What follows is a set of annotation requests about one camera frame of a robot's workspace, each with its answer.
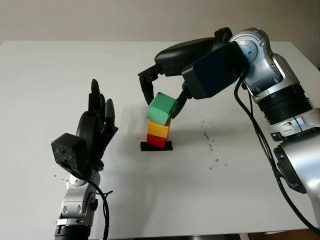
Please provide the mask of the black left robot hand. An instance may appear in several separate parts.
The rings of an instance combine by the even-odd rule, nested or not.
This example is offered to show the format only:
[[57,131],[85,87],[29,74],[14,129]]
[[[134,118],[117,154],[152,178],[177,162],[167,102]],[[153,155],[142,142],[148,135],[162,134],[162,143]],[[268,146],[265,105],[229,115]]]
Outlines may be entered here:
[[105,99],[96,79],[91,82],[88,110],[79,120],[76,136],[85,139],[88,149],[88,165],[97,171],[104,169],[102,157],[118,131],[115,126],[115,109],[112,99]]

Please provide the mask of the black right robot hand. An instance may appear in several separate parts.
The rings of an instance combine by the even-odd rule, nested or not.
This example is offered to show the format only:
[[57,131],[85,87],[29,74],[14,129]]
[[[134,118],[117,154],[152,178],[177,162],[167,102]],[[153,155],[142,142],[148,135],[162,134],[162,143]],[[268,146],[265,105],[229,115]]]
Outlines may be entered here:
[[[166,77],[183,75],[189,65],[213,52],[214,43],[214,37],[205,37],[181,42],[160,51],[154,58],[155,64],[138,74],[147,104],[154,100],[153,81],[158,78],[158,75]],[[205,92],[195,83],[184,82],[182,92],[170,111],[171,118],[174,119],[181,112],[188,99],[205,99],[213,96],[212,91]]]

